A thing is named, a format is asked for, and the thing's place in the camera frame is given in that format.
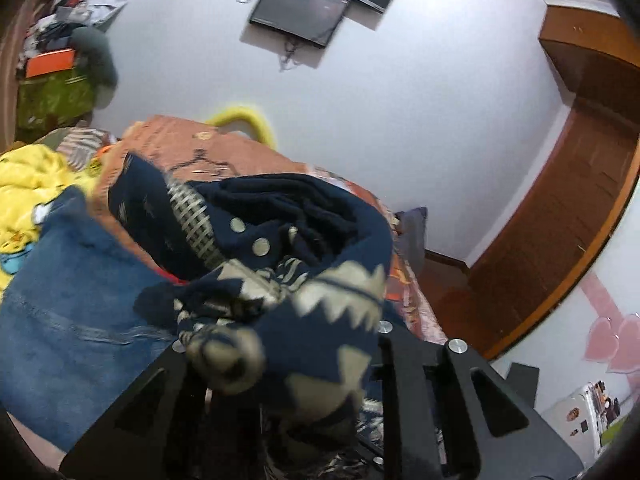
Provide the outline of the navy patterned zip hoodie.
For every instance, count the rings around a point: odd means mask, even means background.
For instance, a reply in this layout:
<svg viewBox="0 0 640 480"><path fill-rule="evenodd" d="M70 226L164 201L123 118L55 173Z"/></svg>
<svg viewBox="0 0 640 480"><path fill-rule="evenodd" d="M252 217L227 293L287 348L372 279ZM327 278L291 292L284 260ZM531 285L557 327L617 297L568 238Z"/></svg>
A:
<svg viewBox="0 0 640 480"><path fill-rule="evenodd" d="M164 271L134 310L174 332L213 390L256 391L278 471L356 434L393 240L382 214L306 174L183 182L128 154L108 208Z"/></svg>

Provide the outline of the orange box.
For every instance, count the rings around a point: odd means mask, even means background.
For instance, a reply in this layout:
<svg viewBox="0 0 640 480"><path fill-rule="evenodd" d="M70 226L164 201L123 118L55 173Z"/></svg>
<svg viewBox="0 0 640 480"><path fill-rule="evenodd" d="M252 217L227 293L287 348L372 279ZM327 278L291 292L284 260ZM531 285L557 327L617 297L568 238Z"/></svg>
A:
<svg viewBox="0 0 640 480"><path fill-rule="evenodd" d="M63 49L41 53L31 58L26 64L25 77L34 78L42 75L64 72L74 67L75 51Z"/></svg>

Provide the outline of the blue denim jacket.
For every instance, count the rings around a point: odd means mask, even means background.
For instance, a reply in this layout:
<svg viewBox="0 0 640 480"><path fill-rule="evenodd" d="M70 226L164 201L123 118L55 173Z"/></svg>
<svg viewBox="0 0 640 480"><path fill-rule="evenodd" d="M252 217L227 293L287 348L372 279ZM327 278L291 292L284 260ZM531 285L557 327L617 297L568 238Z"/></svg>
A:
<svg viewBox="0 0 640 480"><path fill-rule="evenodd" d="M69 451L174 341L134 312L163 283L88 214L72 186L1 300L1 403Z"/></svg>

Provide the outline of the small wall monitor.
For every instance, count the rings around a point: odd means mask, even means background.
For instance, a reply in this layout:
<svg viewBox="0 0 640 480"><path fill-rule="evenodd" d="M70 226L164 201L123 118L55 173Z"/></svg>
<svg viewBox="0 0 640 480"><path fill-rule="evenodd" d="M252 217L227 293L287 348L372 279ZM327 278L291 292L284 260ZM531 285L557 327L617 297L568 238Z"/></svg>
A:
<svg viewBox="0 0 640 480"><path fill-rule="evenodd" d="M258 0L250 24L303 40L323 49L341 24L348 0Z"/></svg>

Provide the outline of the wooden wardrobe with sliding door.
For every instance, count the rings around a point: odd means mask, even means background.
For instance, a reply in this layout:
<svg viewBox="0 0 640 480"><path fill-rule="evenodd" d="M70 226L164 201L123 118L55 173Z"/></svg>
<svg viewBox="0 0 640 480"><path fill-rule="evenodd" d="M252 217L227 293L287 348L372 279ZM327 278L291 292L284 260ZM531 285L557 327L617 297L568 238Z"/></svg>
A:
<svg viewBox="0 0 640 480"><path fill-rule="evenodd" d="M509 350L578 283L639 172L639 39L620 18L549 6L539 42L574 94L565 126L511 219L472 267L490 315L486 359Z"/></svg>

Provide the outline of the grey pillow on clutter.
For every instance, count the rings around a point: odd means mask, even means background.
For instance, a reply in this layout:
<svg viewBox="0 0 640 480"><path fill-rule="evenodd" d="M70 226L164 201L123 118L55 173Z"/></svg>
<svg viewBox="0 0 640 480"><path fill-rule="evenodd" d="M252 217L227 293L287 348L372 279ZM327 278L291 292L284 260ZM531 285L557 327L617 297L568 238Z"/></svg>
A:
<svg viewBox="0 0 640 480"><path fill-rule="evenodd" d="M70 35L70 47L85 60L87 73L96 84L117 87L118 73L104 32L94 27L75 28Z"/></svg>

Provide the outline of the wooden room door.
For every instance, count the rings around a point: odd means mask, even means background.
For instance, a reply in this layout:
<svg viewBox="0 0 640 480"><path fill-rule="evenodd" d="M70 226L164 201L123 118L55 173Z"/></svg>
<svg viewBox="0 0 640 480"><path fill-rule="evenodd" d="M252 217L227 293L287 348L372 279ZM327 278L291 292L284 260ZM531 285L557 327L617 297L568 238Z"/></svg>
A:
<svg viewBox="0 0 640 480"><path fill-rule="evenodd" d="M574 269L620 196L639 146L639 126L578 101L544 169L486 252L472 266L487 335L475 348L494 356Z"/></svg>

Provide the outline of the orange printed bed quilt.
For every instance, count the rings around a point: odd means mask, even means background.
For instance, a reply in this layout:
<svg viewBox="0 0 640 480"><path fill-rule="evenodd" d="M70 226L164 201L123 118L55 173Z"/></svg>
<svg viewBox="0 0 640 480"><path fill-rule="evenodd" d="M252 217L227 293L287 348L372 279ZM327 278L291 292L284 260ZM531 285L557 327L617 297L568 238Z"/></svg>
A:
<svg viewBox="0 0 640 480"><path fill-rule="evenodd" d="M153 259L126 233L108 210L108 188L124 169L127 153L135 152L161 170L183 181L218 181L254 174L309 174L351 192L375 208L386 218L392 229L394 243L400 233L398 220L377 197L355 183L317 166L310 166L273 151L268 146L250 140L239 133L222 133L213 126L193 120L156 115L145 122L135 122L111 151L89 200L90 214L107 232L143 263L156 271ZM416 274L398 249L393 252L386 298L402 317L410 332L418 338L442 344L446 335L435 313L420 291Z"/></svg>

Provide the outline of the yellow cartoon fleece blanket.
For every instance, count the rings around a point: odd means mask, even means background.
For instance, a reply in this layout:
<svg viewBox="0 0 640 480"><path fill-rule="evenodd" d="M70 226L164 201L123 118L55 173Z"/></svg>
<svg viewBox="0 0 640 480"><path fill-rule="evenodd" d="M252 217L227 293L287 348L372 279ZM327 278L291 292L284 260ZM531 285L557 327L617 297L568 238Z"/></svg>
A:
<svg viewBox="0 0 640 480"><path fill-rule="evenodd" d="M81 171L43 144L1 155L1 287L7 288L40 237L36 209L70 186L90 195L101 173L98 160Z"/></svg>

